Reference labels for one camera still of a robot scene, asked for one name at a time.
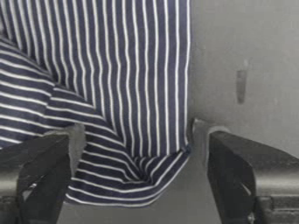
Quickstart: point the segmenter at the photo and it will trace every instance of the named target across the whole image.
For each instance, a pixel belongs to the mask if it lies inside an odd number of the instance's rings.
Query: navy and white striped shirt
[[[0,0],[0,148],[73,123],[72,203],[141,207],[189,155],[189,0]]]

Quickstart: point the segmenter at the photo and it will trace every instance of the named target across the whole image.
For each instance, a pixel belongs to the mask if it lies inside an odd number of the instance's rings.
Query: gray wall
[[[191,116],[299,156],[299,1],[192,0],[191,8]]]

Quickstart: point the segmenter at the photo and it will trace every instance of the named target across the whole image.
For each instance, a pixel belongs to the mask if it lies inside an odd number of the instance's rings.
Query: gray surface
[[[199,146],[209,127],[201,125]],[[64,205],[60,224],[220,224],[211,187],[201,166],[201,150],[195,147],[191,160],[163,197],[145,208],[113,208]]]
[[[299,156],[299,1],[192,0],[191,10],[191,115]]]

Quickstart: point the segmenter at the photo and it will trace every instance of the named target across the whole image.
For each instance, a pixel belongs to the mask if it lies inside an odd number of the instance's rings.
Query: striped fabric
[[[189,0],[0,0],[0,148],[73,123],[71,203],[143,207],[189,155]]]

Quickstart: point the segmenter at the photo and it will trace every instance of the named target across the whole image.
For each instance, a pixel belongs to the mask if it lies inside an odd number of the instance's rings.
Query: white stripe
[[[46,102],[34,100],[33,98],[29,98],[29,97],[21,97],[20,95],[6,94],[6,93],[2,93],[2,92],[0,92],[0,95],[6,97],[6,98],[16,99],[18,101],[33,102],[33,103],[40,104],[42,106],[46,105]]]
[[[18,5],[18,11],[21,16],[21,22],[22,22],[22,32],[24,32],[24,42],[26,43],[26,54],[30,57],[32,56],[32,41],[29,38],[29,32],[28,32],[28,24],[25,23],[25,15],[24,15],[24,0],[17,0]]]
[[[103,61],[101,61],[101,55],[100,55],[100,51],[99,51],[99,18],[97,18],[97,9],[99,9],[99,6],[97,6],[97,0],[93,0],[92,1],[92,8],[93,8],[93,19],[95,19],[95,40],[96,40],[96,55],[97,55],[97,63],[99,63],[99,78],[97,78],[97,86],[99,86],[99,93],[100,93],[100,103],[101,105],[99,105],[101,108],[104,107],[105,105],[105,97],[104,97],[104,88],[103,88]],[[105,110],[101,109],[103,111],[103,117],[105,118],[107,115],[105,115]]]
[[[160,115],[159,115],[159,95],[157,95],[157,59],[159,59],[159,25],[157,25],[156,1],[153,1],[153,24],[155,24],[155,56],[153,56],[153,102],[156,116],[156,155],[160,156]]]
[[[79,71],[75,65],[75,61],[73,61],[73,43],[71,40],[71,14],[69,14],[69,2],[63,2],[63,9],[64,9],[64,15],[65,15],[65,26],[67,26],[67,35],[68,35],[68,48],[69,48],[69,64],[71,64],[71,68],[72,68],[72,72],[73,72],[73,87],[75,87],[75,91],[76,93],[79,93],[79,83],[77,83],[77,79],[79,79]]]
[[[61,34],[61,15],[60,15],[60,10],[58,10],[58,5],[57,5],[57,1],[53,1],[53,11],[54,11],[54,15],[56,15],[56,21],[57,21],[57,28],[58,28],[58,38],[60,38],[60,63],[63,65],[63,70],[64,70],[64,73],[65,73],[65,77],[69,77],[69,74],[68,74],[68,66],[67,66],[67,63],[65,63],[65,59],[64,59],[64,52],[63,52],[63,46],[64,46],[64,37],[63,37],[63,34]]]
[[[0,73],[1,73],[1,75],[12,77],[12,78],[18,79],[18,80],[25,80],[25,81],[32,81],[32,82],[41,82],[41,83],[48,84],[50,87],[53,86],[53,84],[49,81],[46,81],[46,80],[40,80],[40,79],[30,78],[28,76],[21,76],[20,74],[8,73],[1,68],[0,68]]]
[[[107,130],[112,134],[115,134],[113,130],[108,129],[105,126],[96,125],[92,122],[83,122],[83,121],[79,121],[76,119],[71,119],[71,118],[67,118],[67,117],[52,116],[52,115],[45,115],[44,118],[54,120],[54,121],[63,121],[63,122],[71,122],[71,123],[83,123],[87,126],[95,127],[97,129],[101,129],[101,130]]]
[[[176,151],[180,150],[180,132],[179,132],[179,125],[180,125],[180,117],[179,117],[179,65],[180,65],[180,12],[179,12],[179,0],[175,0],[175,38],[176,38],[176,59],[175,59],[175,140],[176,140]]]
[[[30,114],[33,114],[33,115],[37,115],[37,116],[40,116],[40,117],[44,116],[42,113],[36,112],[34,110],[28,109],[28,108],[16,107],[16,106],[12,106],[12,105],[8,105],[8,104],[2,104],[2,103],[0,103],[0,107],[2,107],[2,108],[5,108],[5,109],[13,109],[13,110],[17,110],[17,111],[22,111],[22,112],[30,113]]]
[[[73,110],[73,109],[71,109],[71,108],[54,108],[54,107],[52,107],[52,106],[48,106],[46,108],[50,109],[50,110],[54,110],[54,111],[69,112],[69,113],[72,113],[73,115],[85,116],[85,117],[88,117],[88,118],[92,117],[92,118],[97,118],[97,119],[101,120],[101,121],[105,121],[104,118],[103,118],[100,115],[93,115],[93,114],[91,114],[91,113],[84,113],[84,112],[80,112],[80,111]]]
[[[37,36],[36,36],[36,24],[34,24],[34,19],[33,19],[33,5],[32,5],[32,0],[26,1],[26,10],[28,10],[28,15],[29,15],[29,25],[32,29],[32,42],[33,42],[33,48],[34,48],[34,59],[37,64],[41,64],[41,59],[40,59],[40,54],[38,54],[38,42],[37,42]]]
[[[145,0],[143,4],[144,14],[144,98],[145,98],[145,111],[147,111],[147,142],[148,142],[148,157],[152,156],[152,132],[151,132],[151,109],[149,109],[149,96],[148,96],[148,21],[147,21],[147,10]]]
[[[88,55],[88,65],[91,68],[89,71],[89,76],[91,76],[91,100],[92,100],[92,105],[93,107],[96,106],[96,90],[95,90],[95,66],[92,63],[92,58],[91,58],[91,53],[89,53],[89,48],[91,48],[91,42],[89,42],[89,16],[88,16],[88,6],[87,6],[88,1],[83,1],[83,14],[84,14],[84,25],[85,25],[85,33],[87,33],[87,55]]]
[[[87,171],[87,170],[83,170],[83,169],[77,169],[77,172],[84,172],[88,175],[95,176],[95,177],[101,178],[101,179],[113,180],[113,181],[116,181],[116,182],[119,182],[124,185],[137,185],[137,184],[144,183],[144,181],[124,181],[121,178],[113,178],[113,177],[109,177],[107,175],[100,175],[100,174],[95,173],[93,171]]]
[[[111,143],[117,144],[117,145],[125,147],[124,144],[123,144],[120,141],[117,141],[116,139],[113,139],[113,138],[111,138],[111,137],[107,137],[107,136],[104,136],[104,135],[96,134],[96,133],[89,132],[89,131],[85,131],[85,134],[89,135],[89,136],[97,137],[97,138],[100,138],[100,139],[105,139],[105,140],[108,140]]]
[[[93,107],[92,107],[91,105],[88,105],[85,102],[72,101],[72,100],[67,100],[67,99],[63,99],[63,98],[58,98],[58,97],[52,97],[50,99],[52,99],[54,102],[68,102],[68,103],[71,103],[71,104],[80,105],[81,107],[93,109]]]
[[[5,82],[2,80],[0,80],[0,85],[4,85],[6,87],[9,87],[9,88],[14,88],[16,90],[21,89],[21,90],[25,90],[25,91],[29,91],[29,92],[34,92],[34,93],[40,93],[42,95],[50,96],[50,94],[48,92],[40,90],[38,88],[14,85],[14,84],[10,84],[9,82]]]
[[[17,133],[25,134],[28,136],[33,136],[33,137],[40,137],[41,136],[41,134],[38,134],[36,132],[30,132],[30,131],[22,130],[22,129],[14,129],[14,128],[6,127],[4,125],[0,125],[0,130],[9,130],[12,132],[17,132]]]
[[[109,97],[109,108],[111,108],[111,122],[113,129],[116,129],[115,109],[113,109],[113,94],[112,94],[112,68],[109,58],[109,41],[108,41],[108,7],[107,0],[103,0],[103,14],[104,14],[104,28],[105,28],[105,51],[107,51],[107,82],[108,82],[108,97]]]
[[[137,24],[136,24],[136,0],[132,2],[133,5],[133,27],[135,27],[135,95],[136,95],[136,120],[137,120],[137,133],[139,133],[139,156],[141,157],[144,155],[143,151],[143,144],[144,144],[144,139],[143,139],[143,132],[141,132],[141,109],[140,109],[140,94],[139,94],[139,86],[140,86],[140,63],[139,63],[139,37],[137,37]]]
[[[8,19],[8,15],[6,15],[8,9],[5,7],[5,1],[1,1],[0,4],[1,4],[1,8],[2,8],[4,26],[5,26],[6,36],[12,40],[13,34],[12,34],[12,27],[9,25],[9,19]]]
[[[133,135],[133,125],[132,125],[132,99],[129,94],[129,77],[131,77],[131,59],[128,56],[128,36],[127,36],[127,1],[123,3],[123,26],[124,26],[124,36],[125,36],[125,64],[127,64],[127,72],[125,72],[125,96],[128,100],[128,128],[129,128],[129,137],[132,138],[132,145],[135,145],[135,135]]]
[[[184,68],[184,109],[188,108],[188,68],[189,68],[189,61],[191,61],[191,0],[187,0],[187,62]],[[187,133],[187,122],[188,122],[188,115],[187,111],[184,111],[184,133]],[[188,143],[188,137],[184,135],[184,142]]]
[[[117,91],[117,99],[119,99],[119,121],[120,121],[120,129],[123,138],[127,138],[125,127],[124,127],[124,108],[123,108],[123,97],[120,92],[120,69],[121,63],[119,59],[119,40],[117,40],[117,13],[116,13],[116,0],[112,2],[112,13],[113,13],[113,31],[115,31],[115,48],[116,48],[116,91]]]
[[[0,118],[4,118],[4,119],[10,120],[13,122],[28,123],[28,124],[36,125],[41,128],[50,129],[50,130],[60,130],[61,129],[60,127],[45,125],[45,124],[38,123],[38,122],[33,122],[33,121],[29,121],[26,119],[18,118],[16,116],[1,115]]]
[[[13,31],[14,31],[14,36],[16,36],[16,43],[20,48],[20,50],[24,49],[22,46],[22,41],[21,41],[21,34],[20,34],[20,28],[18,28],[18,22],[16,18],[16,11],[14,11],[14,1],[8,1],[8,4],[10,4],[10,12],[12,12],[12,19],[13,19]]]
[[[42,11],[41,11],[41,2],[40,1],[36,1],[36,13],[37,13],[37,18],[38,18],[37,20],[38,20],[40,33],[41,33],[42,60],[44,60],[45,67],[46,67],[49,73],[52,74],[52,67],[50,67],[50,63],[49,63],[49,53],[48,53],[48,41],[45,38],[45,31],[44,31],[45,23],[42,21]]]
[[[57,59],[56,59],[56,43],[54,43],[54,37],[53,37],[53,28],[52,28],[52,11],[50,11],[50,6],[49,6],[49,1],[44,1],[45,3],[45,14],[46,14],[46,19],[48,19],[48,26],[49,26],[49,34],[50,34],[50,60],[52,64],[54,66],[54,73],[57,74],[57,80],[61,79],[61,70],[57,64]]]
[[[64,93],[64,94],[68,94],[68,95],[76,95],[79,98],[83,99],[81,96],[79,96],[76,93],[71,92],[68,89],[64,89],[64,88],[61,88],[61,87],[56,87],[53,90],[57,91],[57,92],[61,92],[61,93]]]
[[[145,157],[143,157],[143,158],[140,159],[140,162],[139,162],[140,169],[143,168],[144,161],[145,161]]]
[[[18,144],[21,142],[21,141],[17,141],[17,140],[14,140],[9,137],[4,137],[4,136],[0,136],[0,140],[6,141],[6,142],[13,143],[13,144]]]
[[[81,45],[80,45],[80,36],[84,33],[80,31],[80,16],[79,16],[79,6],[77,1],[72,1],[72,9],[73,9],[73,17],[75,17],[75,27],[76,27],[76,40],[77,40],[77,48],[79,48],[79,65],[81,68],[81,88],[83,88],[83,96],[84,99],[88,99],[88,91],[87,91],[87,69],[84,67],[84,62],[81,58]]]
[[[169,155],[169,102],[168,102],[168,63],[169,63],[169,15],[168,15],[168,4],[167,0],[163,0],[164,7],[164,38],[165,38],[165,46],[164,46],[164,127],[165,127],[165,154]]]
[[[80,159],[79,162],[87,164],[87,165],[92,165],[92,166],[95,166],[95,167],[99,167],[99,168],[101,168],[101,169],[108,169],[108,170],[112,170],[112,171],[116,171],[116,172],[121,172],[121,173],[124,174],[125,179],[127,179],[128,181],[133,181],[132,178],[129,178],[129,177],[127,176],[125,171],[124,171],[123,169],[116,168],[115,166],[104,165],[104,164],[99,164],[99,163],[95,164],[95,163],[87,161],[85,159]]]
[[[136,173],[133,172],[133,170],[131,169],[128,163],[127,163],[124,160],[121,160],[121,159],[119,159],[119,158],[115,158],[115,157],[104,156],[104,155],[101,155],[101,154],[97,154],[97,153],[93,153],[93,152],[88,152],[88,151],[84,151],[83,153],[84,153],[84,154],[88,154],[88,155],[91,155],[91,156],[93,156],[93,157],[97,157],[97,158],[105,158],[105,159],[109,159],[109,160],[113,160],[113,161],[119,162],[120,164],[123,164],[123,165],[125,166],[125,168],[127,168],[127,170],[129,171],[129,173],[131,173],[131,174],[133,175],[133,177],[137,179]]]
[[[149,159],[149,161],[147,162],[145,167],[144,167],[144,172],[145,172],[145,173],[148,173],[148,167],[149,167],[151,163],[152,163],[156,159],[157,159],[157,157],[152,157],[152,158]]]

